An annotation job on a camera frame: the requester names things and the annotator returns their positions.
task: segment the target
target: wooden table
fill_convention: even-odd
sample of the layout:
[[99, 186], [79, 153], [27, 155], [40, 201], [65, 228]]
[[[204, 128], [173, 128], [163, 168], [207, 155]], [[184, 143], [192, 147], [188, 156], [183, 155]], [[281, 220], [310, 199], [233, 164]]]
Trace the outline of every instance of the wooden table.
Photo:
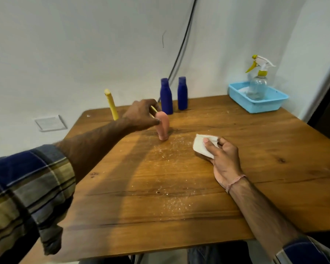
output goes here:
[[[110, 109], [85, 111], [66, 137], [110, 120]], [[205, 97], [170, 124], [167, 142], [154, 128], [122, 139], [78, 184], [61, 251], [39, 261], [37, 243], [23, 263], [253, 238], [212, 165], [194, 155], [196, 133], [236, 144], [246, 175], [301, 230], [330, 230], [330, 140], [286, 110], [249, 114], [228, 96]]]

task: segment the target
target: plaid shirt sleeve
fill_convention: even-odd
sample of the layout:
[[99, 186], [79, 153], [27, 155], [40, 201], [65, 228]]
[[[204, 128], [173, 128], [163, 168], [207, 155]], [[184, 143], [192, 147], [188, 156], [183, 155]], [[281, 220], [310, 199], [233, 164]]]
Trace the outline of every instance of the plaid shirt sleeve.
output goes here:
[[0, 158], [0, 263], [14, 263], [40, 236], [45, 254], [61, 248], [62, 228], [75, 191], [68, 159], [53, 145]]
[[311, 237], [286, 245], [274, 260], [276, 264], [330, 264], [330, 249]]

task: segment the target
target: folded white cloth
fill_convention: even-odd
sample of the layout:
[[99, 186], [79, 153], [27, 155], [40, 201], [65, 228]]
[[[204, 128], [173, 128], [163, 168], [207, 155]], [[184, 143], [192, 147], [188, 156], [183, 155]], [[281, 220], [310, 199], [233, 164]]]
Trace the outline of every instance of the folded white cloth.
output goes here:
[[199, 154], [214, 159], [214, 156], [211, 153], [209, 153], [206, 147], [204, 146], [204, 142], [203, 142], [204, 138], [208, 138], [216, 147], [218, 147], [217, 136], [197, 134], [193, 142], [193, 150], [198, 152]]

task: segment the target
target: blue tray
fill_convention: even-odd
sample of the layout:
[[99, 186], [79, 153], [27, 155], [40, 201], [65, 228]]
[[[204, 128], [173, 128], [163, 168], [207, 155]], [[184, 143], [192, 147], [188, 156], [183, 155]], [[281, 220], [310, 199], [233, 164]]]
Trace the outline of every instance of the blue tray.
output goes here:
[[239, 89], [247, 87], [250, 82], [232, 83], [229, 85], [229, 95], [240, 106], [246, 109], [249, 113], [261, 113], [278, 110], [283, 101], [289, 98], [287, 94], [284, 94], [274, 88], [268, 87], [265, 99], [260, 101], [252, 100], [248, 98], [246, 94], [239, 92]]

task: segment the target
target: pink thread bracelet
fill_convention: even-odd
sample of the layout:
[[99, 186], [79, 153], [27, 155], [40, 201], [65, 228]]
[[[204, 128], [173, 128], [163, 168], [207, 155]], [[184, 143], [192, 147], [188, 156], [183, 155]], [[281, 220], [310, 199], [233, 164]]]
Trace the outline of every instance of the pink thread bracelet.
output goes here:
[[230, 190], [230, 188], [231, 188], [231, 186], [233, 186], [233, 184], [235, 184], [236, 182], [238, 182], [239, 180], [241, 180], [243, 177], [246, 177], [246, 175], [241, 175], [240, 177], [235, 178], [232, 183], [228, 184], [227, 187], [226, 187], [226, 192], [228, 193], [229, 190]]

